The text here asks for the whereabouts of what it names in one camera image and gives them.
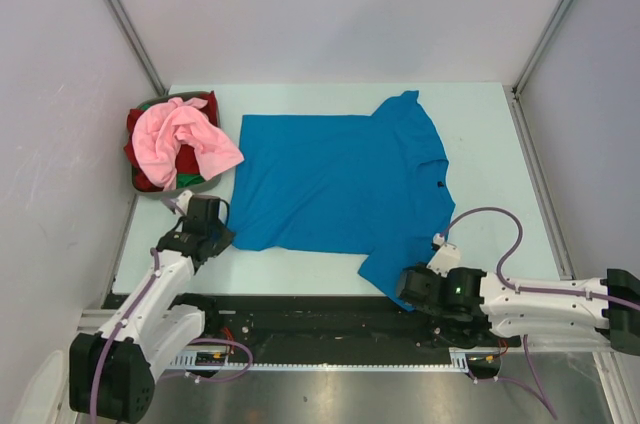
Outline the blue t shirt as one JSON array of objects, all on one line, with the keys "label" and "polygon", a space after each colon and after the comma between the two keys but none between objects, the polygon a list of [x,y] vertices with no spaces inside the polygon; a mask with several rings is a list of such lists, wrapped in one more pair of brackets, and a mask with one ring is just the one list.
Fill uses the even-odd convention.
[{"label": "blue t shirt", "polygon": [[358,254],[390,299],[450,223],[449,161],[415,90],[370,115],[247,115],[229,226],[247,251]]}]

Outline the grey plastic basket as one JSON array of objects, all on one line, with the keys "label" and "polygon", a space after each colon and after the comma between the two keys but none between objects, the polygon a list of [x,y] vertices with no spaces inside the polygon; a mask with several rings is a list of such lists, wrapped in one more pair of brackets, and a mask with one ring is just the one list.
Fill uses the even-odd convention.
[{"label": "grey plastic basket", "polygon": [[215,188],[221,180],[221,175],[217,175],[206,180],[200,173],[194,150],[186,145],[183,145],[177,154],[176,169],[178,173],[175,190],[165,191],[161,187],[155,186],[141,170],[135,157],[132,142],[135,124],[142,114],[149,108],[165,103],[172,98],[180,98],[183,101],[188,101],[192,98],[203,99],[206,102],[206,105],[200,109],[200,112],[203,113],[214,126],[218,126],[220,124],[218,101],[213,91],[190,91],[169,94],[164,97],[147,100],[136,108],[129,110],[129,114],[126,119],[128,141],[123,150],[131,165],[131,184],[136,194],[155,200],[177,196],[185,189],[191,190],[195,193],[208,191]]}]

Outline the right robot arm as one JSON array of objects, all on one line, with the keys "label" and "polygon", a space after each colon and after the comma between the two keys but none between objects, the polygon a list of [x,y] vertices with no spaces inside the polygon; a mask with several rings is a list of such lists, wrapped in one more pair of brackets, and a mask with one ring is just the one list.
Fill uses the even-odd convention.
[{"label": "right robot arm", "polygon": [[518,346],[529,336],[639,354],[639,279],[626,270],[509,287],[482,270],[458,267],[442,275],[414,266],[401,274],[396,291],[401,303],[428,316],[438,346],[493,347],[500,340]]}]

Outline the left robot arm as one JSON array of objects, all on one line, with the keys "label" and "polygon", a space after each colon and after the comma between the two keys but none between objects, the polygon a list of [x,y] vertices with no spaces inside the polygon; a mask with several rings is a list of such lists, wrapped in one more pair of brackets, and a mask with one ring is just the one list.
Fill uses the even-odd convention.
[{"label": "left robot arm", "polygon": [[194,339],[207,344],[220,334],[216,314],[174,301],[201,266],[231,245],[230,206],[185,191],[171,207],[177,222],[151,248],[142,281],[97,331],[71,343],[69,406],[91,420],[139,422],[167,365]]}]

